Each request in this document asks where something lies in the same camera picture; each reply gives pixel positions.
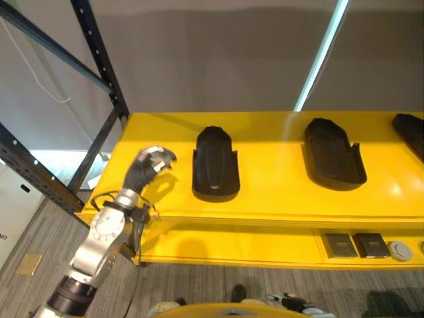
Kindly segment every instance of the yellow shelf surface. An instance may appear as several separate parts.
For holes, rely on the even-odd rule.
[[[134,113],[92,193],[121,189],[141,148],[159,144],[178,162],[143,192],[161,220],[215,225],[338,229],[424,229],[424,165],[392,128],[392,112]],[[422,113],[415,116],[423,118]],[[360,143],[368,181],[352,191],[313,183],[303,161],[303,132],[313,118],[331,119]],[[222,127],[238,151],[241,189],[208,203],[191,190],[198,134]],[[88,203],[79,216],[90,222]]]
[[[142,237],[143,262],[180,262],[338,270],[422,269],[421,230],[379,231],[386,243],[400,240],[413,253],[407,262],[389,258],[329,258],[324,233],[372,233],[295,227],[252,227],[153,221]]]

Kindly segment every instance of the gray wall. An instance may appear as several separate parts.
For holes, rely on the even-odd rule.
[[[292,110],[336,1],[92,1],[130,111]],[[22,12],[95,69],[67,1]],[[423,109],[422,1],[353,1],[305,110]],[[32,48],[12,30],[43,82]],[[107,96],[46,53],[94,136]],[[0,28],[0,120],[29,148],[85,149],[64,105],[34,80]],[[113,147],[119,126],[105,145]]]

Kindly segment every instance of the round white object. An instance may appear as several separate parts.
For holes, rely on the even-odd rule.
[[[405,262],[412,258],[412,251],[405,243],[395,241],[388,244],[390,254],[395,260]]]

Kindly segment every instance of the gray carpet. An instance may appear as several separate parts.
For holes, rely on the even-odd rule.
[[[89,193],[80,196],[87,199]],[[87,229],[45,200],[0,273],[0,317],[26,317],[42,303],[86,234]],[[25,254],[43,254],[33,277],[15,274]],[[419,270],[352,272],[149,264],[140,269],[136,281],[137,270],[120,256],[87,316],[122,317],[136,285],[128,315],[132,318],[146,317],[155,303],[181,296],[188,303],[227,301],[237,283],[244,284],[252,298],[296,293],[339,318],[422,317],[418,312],[424,305],[424,272]]]

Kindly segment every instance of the black metal frame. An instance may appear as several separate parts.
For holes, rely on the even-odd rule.
[[[37,43],[43,45],[43,47],[51,51],[51,53],[55,54],[59,59],[67,63],[82,76],[106,91],[113,104],[113,110],[107,117],[98,135],[95,137],[87,155],[72,177],[69,186],[64,185],[55,175],[44,167],[1,123],[0,158],[46,197],[75,217],[80,223],[87,226],[75,215],[76,212],[80,212],[84,207],[84,202],[76,195],[76,192],[79,191],[85,176],[91,168],[97,153],[99,153],[101,146],[105,142],[116,120],[119,118],[124,127],[128,119],[129,110],[113,71],[111,61],[107,55],[106,47],[101,38],[100,30],[97,27],[89,1],[70,1],[101,77],[91,71],[86,65],[40,30],[34,23],[29,21],[5,0],[0,0],[0,16]]]

